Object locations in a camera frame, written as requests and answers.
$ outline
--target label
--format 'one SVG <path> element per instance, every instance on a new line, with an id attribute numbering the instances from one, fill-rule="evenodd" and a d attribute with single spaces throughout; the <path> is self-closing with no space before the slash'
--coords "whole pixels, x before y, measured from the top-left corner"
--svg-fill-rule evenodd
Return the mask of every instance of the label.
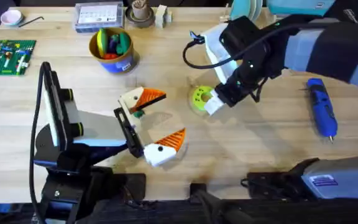
<path id="1" fill-rule="evenodd" d="M 127 70 L 131 66 L 131 63 L 128 63 L 122 67 L 122 71 Z"/>
<path id="2" fill-rule="evenodd" d="M 117 5 L 113 6 L 83 6 L 80 9 L 78 23 L 116 22 Z"/>
<path id="3" fill-rule="evenodd" d="M 319 2 L 316 5 L 316 9 L 322 9 L 324 7 L 324 3 L 323 2 Z"/>
<path id="4" fill-rule="evenodd" d="M 316 175 L 309 177 L 310 182 L 316 186 L 316 187 L 322 187 L 322 186 L 335 186 L 338 185 L 338 183 L 335 181 L 334 177 L 331 175 Z"/>

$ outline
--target orange and white object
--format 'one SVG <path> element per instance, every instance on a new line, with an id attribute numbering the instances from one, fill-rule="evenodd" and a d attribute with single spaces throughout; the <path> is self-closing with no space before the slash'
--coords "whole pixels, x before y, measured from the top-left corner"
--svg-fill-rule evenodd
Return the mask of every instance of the orange and white object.
<path id="1" fill-rule="evenodd" d="M 183 128 L 144 148 L 144 157 L 152 166 L 158 166 L 174 158 L 185 140 L 186 129 Z"/>
<path id="2" fill-rule="evenodd" d="M 137 118 L 134 113 L 165 97 L 166 93 L 161 90 L 138 87 L 121 95 L 118 100 L 144 147 L 145 160 L 152 166 L 158 166 L 174 158 L 185 140 L 184 128 L 153 143 L 145 142 L 139 135 L 141 131 L 147 130 L 142 128 L 141 118 Z"/>

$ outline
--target yellow-green tape roll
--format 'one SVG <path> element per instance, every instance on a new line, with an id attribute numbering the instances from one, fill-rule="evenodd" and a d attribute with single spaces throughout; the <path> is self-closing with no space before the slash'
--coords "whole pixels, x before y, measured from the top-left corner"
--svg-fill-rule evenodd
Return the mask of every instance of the yellow-green tape roll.
<path id="1" fill-rule="evenodd" d="M 205 111 L 206 102 L 212 97 L 210 92 L 213 90 L 210 86 L 198 86 L 191 96 L 191 102 L 200 111 Z"/>

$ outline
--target green object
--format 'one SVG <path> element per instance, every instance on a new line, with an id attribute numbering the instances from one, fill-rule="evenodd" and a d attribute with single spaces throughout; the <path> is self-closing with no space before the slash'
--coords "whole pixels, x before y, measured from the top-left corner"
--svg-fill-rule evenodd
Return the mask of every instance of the green object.
<path id="1" fill-rule="evenodd" d="M 206 102 L 212 97 L 210 92 L 213 90 L 210 86 L 199 86 L 191 96 L 191 102 L 200 111 L 205 111 Z"/>
<path id="2" fill-rule="evenodd" d="M 144 115 L 144 111 L 140 110 L 140 111 L 136 111 L 134 113 L 135 118 L 141 118 Z"/>
<path id="3" fill-rule="evenodd" d="M 129 46 L 131 46 L 131 40 L 129 36 L 122 32 L 119 34 L 119 44 L 117 44 L 116 52 L 119 55 L 123 55 L 127 50 L 129 49 Z"/>
<path id="4" fill-rule="evenodd" d="M 30 61 L 35 43 L 36 40 L 0 40 L 0 75 L 23 75 L 26 68 L 22 67 L 19 74 L 17 74 L 16 65 L 19 64 L 23 54 L 27 55 L 23 62 L 28 63 Z M 6 50 L 3 49 L 5 47 L 9 47 L 10 50 L 8 50 L 8 52 L 12 53 L 6 68 L 4 68 Z"/>
<path id="5" fill-rule="evenodd" d="M 119 43 L 119 35 L 118 34 L 114 34 L 111 36 L 112 40 Z"/>
<path id="6" fill-rule="evenodd" d="M 107 48 L 109 47 L 109 38 L 105 29 L 100 28 L 98 35 L 96 36 L 96 43 L 98 45 L 99 55 L 104 58 L 107 54 Z"/>

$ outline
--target black tool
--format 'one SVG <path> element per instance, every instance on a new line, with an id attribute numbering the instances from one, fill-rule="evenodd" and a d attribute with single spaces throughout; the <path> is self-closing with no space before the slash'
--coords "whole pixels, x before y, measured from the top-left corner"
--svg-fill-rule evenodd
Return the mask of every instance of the black tool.
<path id="1" fill-rule="evenodd" d="M 37 17 L 37 18 L 35 18 L 35 19 L 32 19 L 32 20 L 30 20 L 29 22 L 25 22 L 25 23 L 23 23 L 23 24 L 20 24 L 19 25 L 19 27 L 24 27 L 25 25 L 27 25 L 27 24 L 29 24 L 29 23 L 31 23 L 31 22 L 34 22 L 34 21 L 36 21 L 36 20 L 39 20 L 39 19 L 44 19 L 42 16 L 40 16 L 40 17 Z"/>

